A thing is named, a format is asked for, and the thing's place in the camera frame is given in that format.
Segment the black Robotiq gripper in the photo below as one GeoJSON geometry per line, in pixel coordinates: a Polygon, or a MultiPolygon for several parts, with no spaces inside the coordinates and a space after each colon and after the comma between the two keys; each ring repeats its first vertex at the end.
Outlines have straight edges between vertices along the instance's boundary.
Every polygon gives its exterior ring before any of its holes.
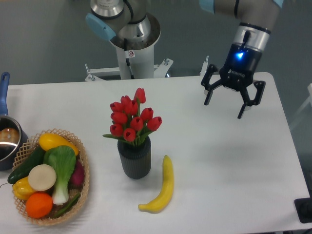
{"type": "Polygon", "coordinates": [[[243,104],[239,111],[238,119],[242,118],[247,107],[259,105],[266,83],[265,81],[258,80],[254,82],[254,72],[261,57],[262,53],[259,51],[248,47],[241,48],[237,44],[232,44],[224,66],[219,71],[220,79],[210,84],[210,80],[213,74],[218,71],[218,68],[214,64],[210,64],[206,70],[201,81],[201,85],[204,87],[204,93],[206,94],[204,105],[209,105],[213,91],[220,86],[240,92],[243,104]],[[247,90],[247,87],[252,83],[256,88],[254,99],[250,99],[247,90]]]}

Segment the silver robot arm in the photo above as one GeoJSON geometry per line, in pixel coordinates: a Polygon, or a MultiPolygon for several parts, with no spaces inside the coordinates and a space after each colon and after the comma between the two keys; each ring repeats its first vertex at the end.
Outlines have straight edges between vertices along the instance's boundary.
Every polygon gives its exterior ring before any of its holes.
{"type": "MultiPolygon", "coordinates": [[[[247,108],[257,106],[262,99],[264,81],[254,80],[254,72],[266,47],[277,16],[280,0],[201,0],[201,9],[226,14],[240,20],[223,67],[208,66],[202,79],[205,105],[213,91],[224,86],[241,94],[247,108]],[[213,73],[220,78],[210,82],[213,73]]],[[[122,79],[154,78],[154,45],[160,37],[158,20],[147,12],[145,0],[93,0],[86,15],[88,27],[99,38],[109,41],[116,49],[122,79]]]]}

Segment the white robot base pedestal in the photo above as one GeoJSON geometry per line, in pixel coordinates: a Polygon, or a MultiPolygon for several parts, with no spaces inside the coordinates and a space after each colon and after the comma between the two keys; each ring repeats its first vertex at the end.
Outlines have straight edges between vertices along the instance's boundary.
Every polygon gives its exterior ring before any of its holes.
{"type": "Polygon", "coordinates": [[[117,53],[121,79],[154,77],[154,46],[160,38],[158,20],[147,13],[136,24],[127,24],[110,40],[117,53]]]}

